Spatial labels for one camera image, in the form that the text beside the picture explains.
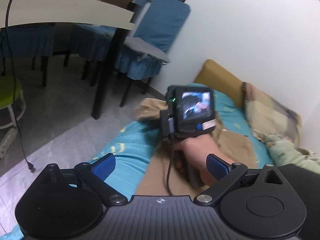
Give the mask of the person's right hand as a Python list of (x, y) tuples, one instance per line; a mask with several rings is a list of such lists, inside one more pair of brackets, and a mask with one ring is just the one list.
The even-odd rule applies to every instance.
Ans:
[(202, 182), (207, 186), (212, 186), (216, 182), (206, 167), (206, 159), (209, 154), (214, 154), (229, 164), (234, 162), (233, 159), (220, 151), (211, 134), (203, 134), (176, 142), (174, 149), (183, 152), (188, 163), (199, 171)]

